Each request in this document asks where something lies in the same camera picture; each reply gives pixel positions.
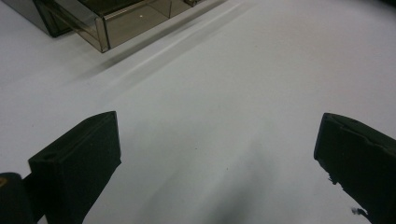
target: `white surface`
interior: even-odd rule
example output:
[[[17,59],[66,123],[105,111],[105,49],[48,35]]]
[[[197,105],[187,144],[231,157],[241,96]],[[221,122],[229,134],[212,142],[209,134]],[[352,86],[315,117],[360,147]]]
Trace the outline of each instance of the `white surface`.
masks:
[[[0,171],[116,110],[122,165],[84,223],[368,223],[313,159],[324,112],[396,137],[396,14],[230,0],[128,57],[0,2]]]

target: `white floor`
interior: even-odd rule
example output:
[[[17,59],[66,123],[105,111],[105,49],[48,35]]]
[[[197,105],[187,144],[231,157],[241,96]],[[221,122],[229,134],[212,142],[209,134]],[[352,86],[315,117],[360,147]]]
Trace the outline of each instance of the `white floor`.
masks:
[[[324,112],[396,137],[394,10],[229,0],[132,51],[52,39],[0,2],[0,172],[116,110],[122,165],[84,223],[369,223],[313,151]]]

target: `black object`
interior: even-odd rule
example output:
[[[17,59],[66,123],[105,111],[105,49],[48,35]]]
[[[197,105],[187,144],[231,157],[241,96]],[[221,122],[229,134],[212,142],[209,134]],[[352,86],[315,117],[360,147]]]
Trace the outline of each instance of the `black object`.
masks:
[[[396,0],[380,0],[381,2],[388,4],[391,7],[396,7]]]
[[[396,140],[354,119],[324,114],[315,160],[365,209],[373,224],[396,223]]]
[[[0,223],[36,223],[43,215],[49,224],[82,223],[120,165],[116,112],[85,119],[29,165],[23,183],[17,174],[0,174]]]

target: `transparent plastic box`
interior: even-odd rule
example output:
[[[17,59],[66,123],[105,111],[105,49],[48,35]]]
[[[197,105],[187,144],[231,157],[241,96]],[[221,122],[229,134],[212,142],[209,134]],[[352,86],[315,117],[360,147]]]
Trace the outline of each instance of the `transparent plastic box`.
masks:
[[[55,15],[96,49],[106,52],[193,7],[196,2],[36,0],[35,4],[39,11]]]

